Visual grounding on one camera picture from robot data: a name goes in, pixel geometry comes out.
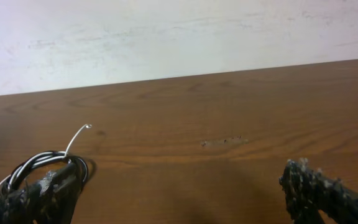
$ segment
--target cable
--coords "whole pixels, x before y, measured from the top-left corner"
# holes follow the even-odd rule
[[[77,133],[73,136],[71,141],[68,143],[66,151],[47,151],[47,152],[41,152],[35,156],[32,156],[30,159],[26,160],[22,164],[18,165],[13,171],[12,174],[5,177],[0,182],[0,196],[2,195],[8,195],[11,191],[17,190],[20,187],[20,184],[22,181],[34,170],[39,167],[43,167],[49,164],[53,164],[56,162],[66,162],[71,163],[74,162],[77,167],[80,169],[77,170],[77,172],[80,173],[80,177],[82,178],[82,185],[81,189],[85,186],[86,182],[88,181],[89,177],[89,170],[88,166],[86,165],[86,162],[84,159],[82,159],[79,156],[73,156],[69,155],[68,151],[70,150],[70,147],[76,139],[77,135],[83,130],[83,129],[89,129],[92,128],[92,125],[85,124],[82,126]]]

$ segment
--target wooden table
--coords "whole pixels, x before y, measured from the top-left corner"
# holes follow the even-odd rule
[[[358,191],[358,60],[0,96],[0,180],[85,123],[73,223],[290,223],[288,158]]]

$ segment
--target brown wooden surface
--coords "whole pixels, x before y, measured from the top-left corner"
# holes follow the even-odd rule
[[[0,180],[85,123],[73,223],[290,223],[288,158],[358,191],[358,60],[0,96]]]

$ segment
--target white wire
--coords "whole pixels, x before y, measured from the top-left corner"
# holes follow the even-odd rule
[[[91,124],[85,124],[83,125],[78,131],[77,133],[75,133],[75,135],[73,136],[73,138],[71,139],[71,141],[68,143],[66,151],[60,151],[60,152],[41,152],[33,157],[31,157],[25,164],[23,164],[22,166],[19,166],[12,175],[9,175],[7,177],[5,177],[5,179],[3,179],[0,182],[0,186],[8,179],[9,180],[9,184],[7,186],[8,190],[11,189],[12,184],[16,181],[17,177],[20,176],[22,174],[22,172],[24,170],[26,170],[26,168],[29,166],[29,164],[31,164],[32,162],[34,162],[31,166],[32,169],[36,169],[38,167],[44,166],[46,164],[49,164],[52,161],[62,161],[64,158],[66,158],[68,151],[70,150],[71,145],[73,144],[73,141],[75,140],[75,138],[77,137],[77,135],[84,129],[84,128],[92,128]]]

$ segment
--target white wall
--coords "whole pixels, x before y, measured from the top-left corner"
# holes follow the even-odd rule
[[[358,58],[358,0],[0,0],[0,95]]]

